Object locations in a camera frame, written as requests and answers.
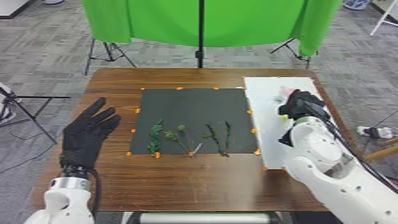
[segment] light stand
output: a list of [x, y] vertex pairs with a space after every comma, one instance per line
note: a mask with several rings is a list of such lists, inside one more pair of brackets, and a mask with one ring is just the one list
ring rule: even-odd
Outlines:
[[203, 68], [204, 59], [204, 0], [199, 0], [199, 49], [196, 51], [197, 68]]
[[290, 49], [291, 53], [293, 53], [295, 58], [297, 58], [300, 61], [306, 61], [306, 69], [309, 69], [311, 57], [306, 57], [306, 56], [302, 56], [302, 55], [299, 55], [299, 54], [295, 53], [295, 51], [293, 51], [293, 49], [291, 49], [291, 47], [290, 47], [290, 43], [293, 42], [293, 40], [295, 40], [295, 38], [291, 38], [291, 39], [284, 42], [284, 44], [277, 47], [277, 49], [270, 52], [270, 54], [274, 54], [274, 53], [281, 50], [281, 48], [286, 47], [286, 48]]
[[[124, 51], [121, 50], [121, 47], [116, 43], [107, 43], [103, 42], [103, 47], [105, 47], [105, 52], [107, 52], [107, 56], [108, 58], [100, 58], [100, 57], [92, 57], [92, 51], [94, 51], [94, 44], [96, 44], [96, 39], [92, 38], [91, 40], [91, 50], [89, 50], [89, 59], [87, 59], [87, 64], [85, 64], [85, 72], [84, 75], [87, 76], [89, 74], [89, 68], [91, 68], [91, 60], [103, 60], [107, 62], [116, 62], [119, 58], [126, 58], [128, 63], [132, 64], [132, 66], [137, 68], [133, 61], [130, 60]], [[121, 55], [117, 57], [114, 57], [114, 53], [112, 50], [117, 50]]]
[[[4, 102], [2, 102], [4, 103], [4, 109], [2, 109], [2, 112], [0, 112], [0, 118], [4, 118], [5, 110], [7, 110], [11, 105], [14, 105], [20, 108], [20, 110], [23, 111], [23, 113], [29, 117], [29, 118], [21, 119], [20, 121], [5, 122], [4, 124], [0, 124], [0, 128], [32, 121], [39, 130], [41, 130], [41, 132], [43, 132], [43, 134], [50, 138], [53, 144], [57, 144], [57, 140], [53, 139], [52, 135], [48, 134], [48, 131], [45, 130], [41, 124], [37, 123], [37, 116], [39, 116], [39, 114], [41, 114], [41, 112], [46, 108], [46, 105], [48, 105], [50, 101], [53, 99], [69, 99], [71, 97], [66, 97], [66, 96], [18, 96], [13, 92], [7, 93], [7, 91], [4, 90], [2, 87], [0, 87], [0, 94], [5, 96], [5, 99], [4, 99]], [[27, 108], [21, 106], [21, 104], [18, 102], [18, 99], [46, 99], [46, 102], [41, 105], [41, 108], [39, 108], [39, 110], [34, 114], [29, 112]]]

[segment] chair leg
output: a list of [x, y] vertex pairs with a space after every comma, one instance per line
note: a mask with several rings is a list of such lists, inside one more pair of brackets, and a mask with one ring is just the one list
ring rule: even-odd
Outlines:
[[391, 147], [391, 148], [384, 149], [382, 151], [366, 155], [364, 160], [366, 160], [366, 162], [371, 162], [371, 161], [382, 159], [384, 157], [387, 157], [389, 155], [393, 155], [396, 153], [398, 153], [398, 146]]
[[396, 144], [398, 143], [398, 138], [393, 138], [391, 140], [387, 140], [384, 143], [382, 143], [382, 145], [384, 146], [389, 146], [389, 145], [393, 145], [393, 144]]
[[92, 40], [91, 40], [89, 58], [87, 58], [87, 64], [85, 64], [85, 72], [84, 72], [84, 75], [85, 75], [85, 76], [87, 76], [87, 74], [89, 74], [89, 68], [91, 68], [91, 60], [92, 60], [94, 44], [96, 44], [96, 39], [92, 38]]
[[384, 21], [386, 21], [386, 17], [387, 17], [387, 15], [389, 15], [389, 12], [391, 12], [391, 10], [393, 10], [393, 8], [395, 8], [396, 2], [398, 2], [398, 0], [395, 0], [395, 2], [391, 3], [391, 6], [389, 6], [389, 8], [387, 8], [387, 11], [386, 11], [386, 13], [384, 13], [384, 15], [382, 15], [382, 18], [380, 18], [379, 22], [377, 22], [375, 29], [373, 29], [373, 31], [371, 31], [371, 33], [370, 33], [370, 36], [375, 35], [375, 32], [377, 32], [377, 30], [379, 30], [379, 27], [380, 27], [380, 25], [382, 25], [382, 23], [384, 23]]

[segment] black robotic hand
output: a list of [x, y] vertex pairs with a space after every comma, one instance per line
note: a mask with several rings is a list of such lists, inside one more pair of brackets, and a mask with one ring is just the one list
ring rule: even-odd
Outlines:
[[100, 98], [64, 129], [62, 167], [73, 165], [94, 169], [103, 141], [121, 122], [112, 107], [98, 113], [105, 103], [107, 99]]
[[304, 116], [323, 116], [329, 120], [331, 115], [323, 110], [325, 102], [318, 99], [318, 97], [299, 89], [290, 95], [290, 99], [286, 104], [279, 107], [279, 115], [288, 115], [291, 119], [299, 119]]

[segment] gray carpet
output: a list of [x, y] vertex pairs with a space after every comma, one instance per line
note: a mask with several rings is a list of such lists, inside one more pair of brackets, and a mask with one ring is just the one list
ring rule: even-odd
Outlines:
[[[355, 135], [357, 125], [375, 125], [398, 110], [398, 28], [384, 25], [375, 37], [370, 37], [379, 18], [380, 14], [371, 8], [363, 12], [339, 10], [320, 56], [311, 65], [359, 144], [364, 139]], [[39, 119], [57, 136], [69, 122], [91, 78], [82, 76], [89, 41], [91, 29], [80, 0], [69, 0], [57, 7], [41, 5], [37, 1], [13, 20], [0, 20], [0, 82], [18, 94], [73, 97], [71, 100], [53, 101]], [[204, 66], [304, 68], [286, 49], [270, 55], [275, 46], [208, 49]], [[139, 67], [196, 67], [192, 47], [135, 40], [123, 49]], [[128, 67], [128, 62], [124, 59], [112, 64], [94, 62], [91, 72], [105, 66]], [[37, 102], [39, 100], [25, 101], [32, 110]], [[393, 117], [386, 125], [396, 126], [396, 121], [398, 117]], [[13, 129], [2, 128], [0, 172], [50, 146], [43, 135], [29, 140], [13, 137], [30, 137], [36, 133], [32, 124], [18, 125]], [[366, 152], [379, 149], [370, 144]], [[30, 214], [32, 186], [50, 157], [52, 150], [39, 159], [0, 174], [0, 224], [21, 223]], [[396, 162], [398, 155], [371, 164], [395, 177]]]

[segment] twig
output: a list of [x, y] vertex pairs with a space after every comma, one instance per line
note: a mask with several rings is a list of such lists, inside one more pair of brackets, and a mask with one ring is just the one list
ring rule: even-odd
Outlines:
[[222, 148], [220, 148], [220, 141], [219, 141], [219, 138], [217, 138], [215, 129], [213, 129], [213, 127], [212, 127], [210, 124], [206, 124], [206, 127], [208, 127], [208, 131], [210, 131], [210, 137], [212, 137], [212, 139], [213, 139], [213, 141], [215, 141], [215, 144], [217, 144], [217, 147], [219, 147], [219, 153], [220, 153], [220, 156], [229, 157], [226, 151], [224, 151]]
[[228, 151], [229, 151], [229, 139], [231, 139], [231, 128], [233, 128], [228, 121], [226, 121], [226, 126], [228, 126], [228, 140], [226, 140], [226, 153], [228, 153]]

